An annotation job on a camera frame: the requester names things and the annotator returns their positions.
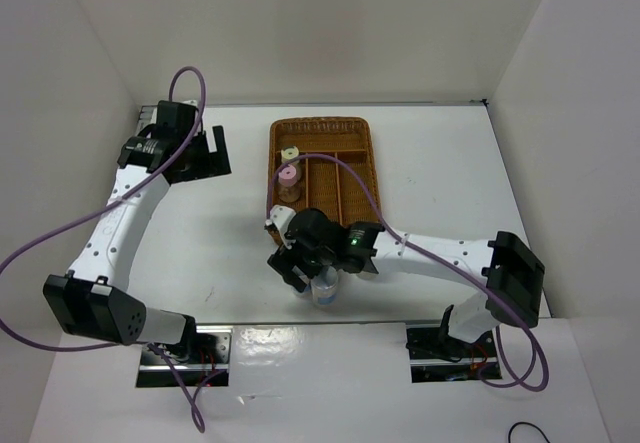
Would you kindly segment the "yellow-lid spice bottle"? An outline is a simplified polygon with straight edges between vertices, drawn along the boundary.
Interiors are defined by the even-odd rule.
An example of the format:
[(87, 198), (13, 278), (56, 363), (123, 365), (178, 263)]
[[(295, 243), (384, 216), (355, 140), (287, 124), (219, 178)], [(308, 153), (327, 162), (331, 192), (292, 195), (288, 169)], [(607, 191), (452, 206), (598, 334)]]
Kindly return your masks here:
[(288, 146), (281, 150), (280, 157), (281, 163), (286, 165), (292, 165), (296, 168), (299, 167), (300, 161), (298, 157), (300, 156), (300, 152), (297, 146)]

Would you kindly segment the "black-lid white salt bottle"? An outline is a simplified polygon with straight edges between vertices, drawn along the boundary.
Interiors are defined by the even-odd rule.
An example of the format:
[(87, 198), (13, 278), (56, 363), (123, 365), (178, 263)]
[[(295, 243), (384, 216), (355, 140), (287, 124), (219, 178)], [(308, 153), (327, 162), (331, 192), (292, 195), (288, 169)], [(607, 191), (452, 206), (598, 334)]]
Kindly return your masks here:
[(379, 277), (379, 274), (375, 273), (375, 272), (362, 271), (362, 272), (357, 273), (356, 276), (361, 280), (373, 281), (373, 280), (376, 280)]

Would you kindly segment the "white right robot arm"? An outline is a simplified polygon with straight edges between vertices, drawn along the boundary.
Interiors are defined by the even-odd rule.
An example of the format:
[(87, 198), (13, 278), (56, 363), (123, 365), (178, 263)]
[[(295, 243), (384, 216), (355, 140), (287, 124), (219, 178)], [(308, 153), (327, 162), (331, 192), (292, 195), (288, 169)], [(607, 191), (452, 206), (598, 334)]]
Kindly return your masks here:
[(474, 289), (442, 317), (438, 344), (450, 356), (501, 324), (535, 328), (545, 267), (515, 234), (489, 240), (449, 240), (415, 235), (375, 222), (342, 226), (315, 208), (297, 212), (276, 205), (265, 229), (279, 238), (269, 266), (297, 293), (332, 272), (409, 274)]

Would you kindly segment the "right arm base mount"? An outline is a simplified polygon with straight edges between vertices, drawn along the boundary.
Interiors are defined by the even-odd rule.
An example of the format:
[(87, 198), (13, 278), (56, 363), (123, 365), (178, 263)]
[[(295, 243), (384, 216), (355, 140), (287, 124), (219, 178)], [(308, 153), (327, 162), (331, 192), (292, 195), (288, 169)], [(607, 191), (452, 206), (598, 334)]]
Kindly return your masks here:
[(476, 343), (439, 339), (439, 329), (426, 325), (406, 327), (405, 348), (413, 383), (500, 380), (501, 369), (491, 331)]

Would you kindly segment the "pink-lid spice bottle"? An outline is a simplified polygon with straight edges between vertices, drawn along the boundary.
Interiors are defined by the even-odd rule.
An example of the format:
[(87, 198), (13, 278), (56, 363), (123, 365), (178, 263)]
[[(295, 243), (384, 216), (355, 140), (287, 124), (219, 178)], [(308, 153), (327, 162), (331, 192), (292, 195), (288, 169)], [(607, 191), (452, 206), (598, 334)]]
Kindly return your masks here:
[(287, 165), (278, 173), (279, 200), (283, 203), (294, 203), (299, 200), (300, 196), (298, 170), (293, 165)]

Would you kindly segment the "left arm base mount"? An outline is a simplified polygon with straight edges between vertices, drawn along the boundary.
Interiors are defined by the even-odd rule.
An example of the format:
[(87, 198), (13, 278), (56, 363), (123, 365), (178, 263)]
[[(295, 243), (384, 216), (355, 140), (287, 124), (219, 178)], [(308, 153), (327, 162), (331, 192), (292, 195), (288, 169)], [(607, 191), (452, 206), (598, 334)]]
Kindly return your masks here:
[[(188, 388), (227, 387), (232, 348), (232, 327), (199, 325), (195, 343), (189, 350), (159, 345)], [(169, 365), (144, 347), (141, 351), (137, 388), (178, 387)]]

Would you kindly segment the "silver-lid blue-label bottle front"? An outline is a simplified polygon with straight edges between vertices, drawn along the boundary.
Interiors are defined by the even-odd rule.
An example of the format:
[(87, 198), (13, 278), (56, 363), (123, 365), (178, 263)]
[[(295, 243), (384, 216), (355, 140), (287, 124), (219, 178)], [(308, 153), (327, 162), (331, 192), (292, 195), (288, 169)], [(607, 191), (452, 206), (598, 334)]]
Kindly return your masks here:
[(318, 306), (330, 305), (336, 297), (339, 285), (338, 271), (333, 267), (325, 267), (311, 280), (313, 302)]

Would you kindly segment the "brown wicker divided tray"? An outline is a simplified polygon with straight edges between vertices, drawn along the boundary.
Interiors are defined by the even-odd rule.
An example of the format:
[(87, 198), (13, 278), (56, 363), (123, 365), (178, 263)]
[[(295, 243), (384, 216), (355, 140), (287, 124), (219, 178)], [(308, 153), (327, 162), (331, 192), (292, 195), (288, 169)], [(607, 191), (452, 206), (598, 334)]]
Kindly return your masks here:
[(276, 186), (272, 203), (299, 212), (317, 208), (343, 226), (359, 221), (377, 222), (381, 207), (372, 137), (368, 122), (360, 117), (296, 117), (277, 120), (270, 128), (268, 176), (282, 164), (282, 151), (295, 147), (301, 154), (334, 157), (347, 164), (345, 170), (333, 161), (317, 157), (298, 164), (301, 178), (299, 198), (280, 199)]

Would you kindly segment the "silver-lid blue-label bottle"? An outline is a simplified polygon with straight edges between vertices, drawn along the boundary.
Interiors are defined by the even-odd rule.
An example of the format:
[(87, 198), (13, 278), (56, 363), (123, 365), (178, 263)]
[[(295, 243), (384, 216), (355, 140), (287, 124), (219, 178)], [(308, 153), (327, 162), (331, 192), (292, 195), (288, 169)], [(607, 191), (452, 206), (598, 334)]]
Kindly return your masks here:
[(308, 297), (311, 294), (310, 278), (298, 267), (293, 268), (293, 273), (296, 277), (296, 283), (294, 284), (296, 295), (299, 297)]
[(336, 297), (339, 285), (338, 271), (333, 267), (325, 267), (311, 280), (313, 302), (318, 306), (330, 305)]

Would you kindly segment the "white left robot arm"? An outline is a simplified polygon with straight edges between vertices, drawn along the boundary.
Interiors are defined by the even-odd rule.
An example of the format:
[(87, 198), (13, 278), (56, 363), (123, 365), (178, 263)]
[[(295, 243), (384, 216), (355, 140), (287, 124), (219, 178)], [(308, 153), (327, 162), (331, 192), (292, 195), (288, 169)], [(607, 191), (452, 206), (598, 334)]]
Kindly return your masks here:
[(87, 244), (62, 276), (47, 278), (43, 294), (62, 330), (108, 343), (154, 343), (176, 362), (199, 350), (193, 317), (154, 309), (129, 295), (130, 273), (151, 217), (177, 183), (230, 173), (222, 127), (211, 151), (188, 103), (162, 100), (156, 120), (130, 137), (117, 160), (109, 198)]

